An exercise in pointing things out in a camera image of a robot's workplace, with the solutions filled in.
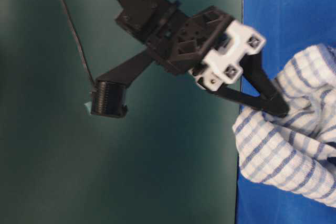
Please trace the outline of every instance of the blue and white towel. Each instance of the blue and white towel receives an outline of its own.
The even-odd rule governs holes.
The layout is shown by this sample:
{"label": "blue and white towel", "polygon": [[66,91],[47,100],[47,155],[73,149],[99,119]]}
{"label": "blue and white towel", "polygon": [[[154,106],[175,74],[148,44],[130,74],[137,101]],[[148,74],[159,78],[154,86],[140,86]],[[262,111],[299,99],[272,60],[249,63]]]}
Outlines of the blue and white towel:
{"label": "blue and white towel", "polygon": [[336,207],[336,50],[311,46],[274,80],[290,106],[280,119],[244,108],[233,126],[242,175]]}

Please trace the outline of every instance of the screw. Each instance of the screw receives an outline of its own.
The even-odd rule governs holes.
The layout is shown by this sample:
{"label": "screw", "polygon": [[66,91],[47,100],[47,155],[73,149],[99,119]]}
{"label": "screw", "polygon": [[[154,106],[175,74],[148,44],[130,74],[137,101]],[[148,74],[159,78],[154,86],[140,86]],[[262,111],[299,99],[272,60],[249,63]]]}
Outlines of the screw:
{"label": "screw", "polygon": [[255,37],[255,36],[252,36],[248,42],[247,42],[252,48],[257,48],[260,44],[260,40]]}
{"label": "screw", "polygon": [[226,76],[228,76],[230,79],[233,79],[237,74],[237,69],[235,69],[234,66],[229,65],[225,70]]}
{"label": "screw", "polygon": [[155,9],[155,8],[157,8],[158,7],[158,4],[157,3],[153,3],[152,5],[151,5],[151,8],[152,9]]}
{"label": "screw", "polygon": [[124,19],[125,19],[125,21],[130,21],[130,20],[131,20],[131,17],[130,17],[130,16],[127,16],[127,15],[125,15],[125,16],[124,16]]}

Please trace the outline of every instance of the checkered towel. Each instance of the checkered towel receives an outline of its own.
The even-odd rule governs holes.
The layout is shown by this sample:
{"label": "checkered towel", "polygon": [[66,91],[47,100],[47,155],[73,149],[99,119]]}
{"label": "checkered towel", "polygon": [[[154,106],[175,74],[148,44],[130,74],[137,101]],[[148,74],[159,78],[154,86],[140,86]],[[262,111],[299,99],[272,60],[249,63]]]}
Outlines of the checkered towel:
{"label": "checkered towel", "polygon": [[244,108],[233,126],[242,175],[336,207],[336,50],[297,53],[274,84],[289,115]]}

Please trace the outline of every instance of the blue surface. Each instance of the blue surface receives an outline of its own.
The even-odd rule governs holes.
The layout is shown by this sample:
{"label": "blue surface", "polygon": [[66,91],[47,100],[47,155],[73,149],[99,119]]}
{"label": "blue surface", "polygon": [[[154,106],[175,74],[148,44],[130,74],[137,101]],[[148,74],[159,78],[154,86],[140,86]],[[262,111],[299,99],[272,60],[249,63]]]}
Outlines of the blue surface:
{"label": "blue surface", "polygon": [[[306,47],[336,45],[335,0],[244,0],[244,23],[267,38],[263,66],[274,78],[286,62]],[[243,91],[257,94],[243,81]],[[336,223],[336,209],[238,175],[238,224]]]}

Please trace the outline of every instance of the cloth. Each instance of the cloth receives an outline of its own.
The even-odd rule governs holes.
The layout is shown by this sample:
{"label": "cloth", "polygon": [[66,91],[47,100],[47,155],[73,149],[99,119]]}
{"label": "cloth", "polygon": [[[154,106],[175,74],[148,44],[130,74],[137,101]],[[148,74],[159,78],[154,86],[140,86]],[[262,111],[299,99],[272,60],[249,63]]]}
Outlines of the cloth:
{"label": "cloth", "polygon": [[336,50],[319,44],[297,53],[274,84],[289,114],[243,109],[233,126],[240,172],[336,207]]}

